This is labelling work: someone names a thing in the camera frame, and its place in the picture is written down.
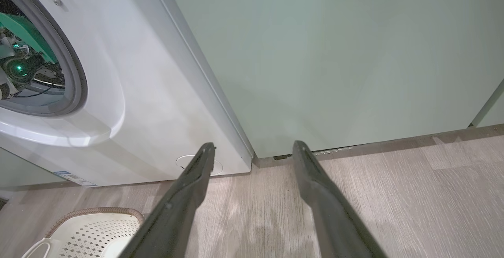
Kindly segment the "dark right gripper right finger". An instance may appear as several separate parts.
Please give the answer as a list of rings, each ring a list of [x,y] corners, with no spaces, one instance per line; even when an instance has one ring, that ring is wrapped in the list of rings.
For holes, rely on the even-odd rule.
[[[308,145],[292,147],[301,198],[311,208],[322,258],[385,258],[386,254]]]

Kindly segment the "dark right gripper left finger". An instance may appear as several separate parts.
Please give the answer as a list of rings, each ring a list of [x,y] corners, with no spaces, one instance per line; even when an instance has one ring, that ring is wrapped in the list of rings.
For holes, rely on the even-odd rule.
[[[197,208],[205,199],[215,161],[214,143],[204,143],[160,199],[120,258],[183,258]]]

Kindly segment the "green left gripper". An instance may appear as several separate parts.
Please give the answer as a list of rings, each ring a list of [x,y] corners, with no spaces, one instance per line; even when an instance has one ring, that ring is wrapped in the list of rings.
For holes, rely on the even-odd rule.
[[[57,57],[49,46],[48,42],[44,39],[39,30],[29,21],[22,16],[16,16],[6,13],[0,14],[0,22],[2,28],[7,28],[21,41],[33,48],[36,52],[42,53],[45,61],[50,63],[57,63]]]

